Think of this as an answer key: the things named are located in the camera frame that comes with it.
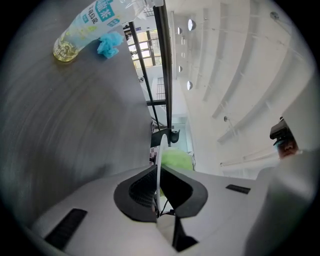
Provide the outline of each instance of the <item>blue plastic bag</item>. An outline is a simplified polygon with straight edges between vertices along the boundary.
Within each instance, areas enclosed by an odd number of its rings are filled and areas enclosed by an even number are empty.
[[[103,54],[106,58],[110,59],[119,52],[119,50],[114,47],[122,44],[124,36],[114,31],[102,35],[99,40],[101,43],[97,49],[98,54]]]

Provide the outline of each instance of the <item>white ceiling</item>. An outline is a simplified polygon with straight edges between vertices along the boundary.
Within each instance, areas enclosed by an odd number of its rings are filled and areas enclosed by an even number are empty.
[[[223,175],[236,170],[243,175],[254,160],[277,158],[270,129],[315,70],[291,20],[270,0],[166,4],[174,11],[173,68],[183,67],[177,78],[187,104],[197,171]],[[278,22],[271,12],[278,13]],[[189,18],[197,23],[194,31],[188,31]],[[187,81],[192,90],[187,90]]]

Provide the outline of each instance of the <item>gray tabletop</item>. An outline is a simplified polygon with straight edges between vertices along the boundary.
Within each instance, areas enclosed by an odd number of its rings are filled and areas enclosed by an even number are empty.
[[[91,2],[43,2],[1,63],[1,194],[27,226],[83,184],[149,163],[151,117],[126,40],[111,59],[98,41],[71,63],[52,54]]]

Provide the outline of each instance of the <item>plastic bottle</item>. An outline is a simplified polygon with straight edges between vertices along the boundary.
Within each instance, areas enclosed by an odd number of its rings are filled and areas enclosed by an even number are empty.
[[[163,0],[97,0],[79,13],[55,41],[53,55],[62,62],[69,62],[91,41],[116,26],[133,21],[145,7],[163,4]]]

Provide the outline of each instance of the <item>black metal pole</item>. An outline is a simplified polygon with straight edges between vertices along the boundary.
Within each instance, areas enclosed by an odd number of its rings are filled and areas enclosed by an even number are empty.
[[[156,28],[159,37],[161,51],[163,83],[166,105],[167,127],[172,125],[172,61],[171,61],[171,42],[169,24],[167,16],[166,2],[163,6],[153,7]]]
[[[161,105],[166,105],[166,100],[165,99],[155,99],[153,101],[153,103],[150,100],[147,100],[146,104],[147,104],[147,106],[152,106],[152,105],[161,106]]]
[[[156,119],[154,119],[152,116],[151,116],[151,118],[152,118],[153,121],[156,121]],[[161,126],[165,126],[163,123],[160,123],[160,122],[159,122],[159,124],[160,124]]]
[[[150,90],[150,86],[149,86],[149,80],[148,80],[147,70],[146,70],[146,66],[145,66],[144,59],[143,59],[143,57],[142,57],[142,53],[141,53],[141,49],[140,49],[140,44],[139,44],[139,41],[138,41],[138,37],[137,37],[137,33],[136,33],[136,28],[135,28],[135,25],[134,25],[133,21],[129,22],[129,26],[130,26],[131,35],[132,35],[132,38],[133,38],[133,41],[134,41],[136,53],[138,54],[138,57],[139,57],[139,61],[140,61],[142,73],[143,73],[143,76],[144,76],[144,81],[145,81],[146,89],[148,90],[148,94],[149,94],[149,97],[150,97],[150,102],[151,102],[151,105],[152,105],[152,109],[153,109],[153,113],[154,113],[156,125],[158,126],[158,130],[160,131],[161,129],[160,129],[159,121],[158,121],[158,116],[157,116],[156,108],[155,108],[155,105],[154,105],[154,100],[153,100],[153,98],[152,98],[152,94],[151,94],[151,90]]]

